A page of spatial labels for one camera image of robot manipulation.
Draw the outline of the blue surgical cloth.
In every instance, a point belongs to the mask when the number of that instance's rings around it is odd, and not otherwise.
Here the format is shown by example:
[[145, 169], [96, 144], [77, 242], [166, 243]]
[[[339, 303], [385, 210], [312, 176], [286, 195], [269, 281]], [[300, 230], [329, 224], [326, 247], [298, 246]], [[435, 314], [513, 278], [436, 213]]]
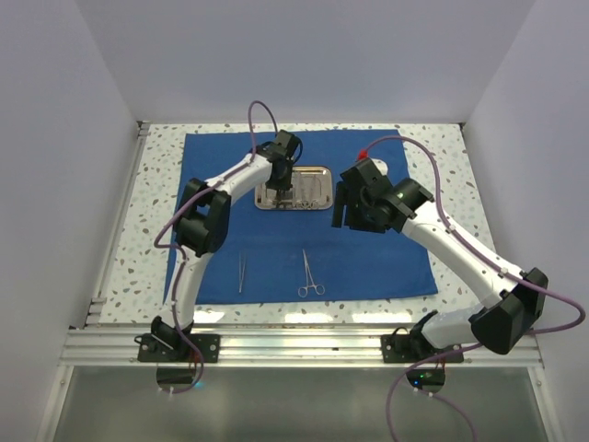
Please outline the blue surgical cloth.
[[[353, 165], [359, 151], [397, 130], [298, 132], [304, 153], [298, 165], [327, 167], [333, 176]], [[190, 179], [206, 180], [225, 172], [249, 153], [249, 133], [188, 134], [185, 137], [179, 192]], [[402, 143], [387, 141], [371, 150], [383, 159], [393, 184], [409, 177]], [[437, 293], [427, 250], [392, 229], [386, 234], [331, 226], [332, 209], [265, 211], [254, 192], [232, 207], [228, 235], [207, 265], [197, 305], [268, 304], [301, 301], [354, 301], [422, 297]], [[316, 284], [305, 298], [303, 250]], [[246, 259], [239, 293], [239, 256]]]

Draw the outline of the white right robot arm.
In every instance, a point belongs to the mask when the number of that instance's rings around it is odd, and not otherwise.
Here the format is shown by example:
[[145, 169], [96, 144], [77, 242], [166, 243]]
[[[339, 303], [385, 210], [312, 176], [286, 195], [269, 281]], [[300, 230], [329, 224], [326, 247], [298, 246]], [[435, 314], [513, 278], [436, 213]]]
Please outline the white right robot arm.
[[479, 343], [508, 354], [541, 316], [548, 278], [494, 254], [480, 242], [462, 245], [468, 232], [439, 215], [436, 201], [417, 181], [392, 184], [380, 160], [363, 159], [341, 174], [336, 185], [334, 227], [384, 234], [389, 229], [423, 246], [474, 293], [479, 303], [450, 313], [428, 313], [392, 347], [424, 362], [457, 344]]

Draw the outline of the stainless steel instrument tray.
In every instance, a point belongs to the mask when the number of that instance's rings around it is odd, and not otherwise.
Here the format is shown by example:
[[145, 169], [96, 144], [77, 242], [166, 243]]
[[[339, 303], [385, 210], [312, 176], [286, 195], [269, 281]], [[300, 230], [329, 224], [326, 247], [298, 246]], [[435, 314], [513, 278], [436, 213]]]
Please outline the stainless steel instrument tray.
[[320, 211], [333, 205], [332, 174], [323, 166], [295, 166], [288, 191], [275, 191], [266, 184], [255, 189], [254, 205], [260, 210]]

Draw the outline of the steel tweezers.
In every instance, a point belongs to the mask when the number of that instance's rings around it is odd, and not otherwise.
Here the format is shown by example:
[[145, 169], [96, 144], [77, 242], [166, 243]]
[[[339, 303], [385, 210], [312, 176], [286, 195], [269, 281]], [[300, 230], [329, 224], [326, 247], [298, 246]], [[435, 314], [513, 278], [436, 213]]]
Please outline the steel tweezers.
[[245, 273], [247, 268], [247, 256], [244, 252], [239, 253], [238, 257], [238, 293], [243, 293], [243, 286], [245, 282]]

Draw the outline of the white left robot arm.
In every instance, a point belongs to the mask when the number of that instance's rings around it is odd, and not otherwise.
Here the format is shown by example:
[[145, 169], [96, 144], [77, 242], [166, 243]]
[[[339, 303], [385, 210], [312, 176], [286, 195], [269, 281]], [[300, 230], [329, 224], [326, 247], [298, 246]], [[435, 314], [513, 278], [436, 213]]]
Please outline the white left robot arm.
[[176, 254], [166, 300], [151, 324], [159, 351], [170, 361], [181, 361], [196, 348], [189, 337], [194, 304], [209, 261], [225, 243], [232, 204], [262, 183], [277, 191], [289, 190], [302, 152], [301, 139], [281, 130], [271, 141], [254, 145], [225, 172], [186, 184], [178, 210], [162, 229], [174, 232], [173, 241], [163, 244], [159, 233], [154, 242], [156, 248]]

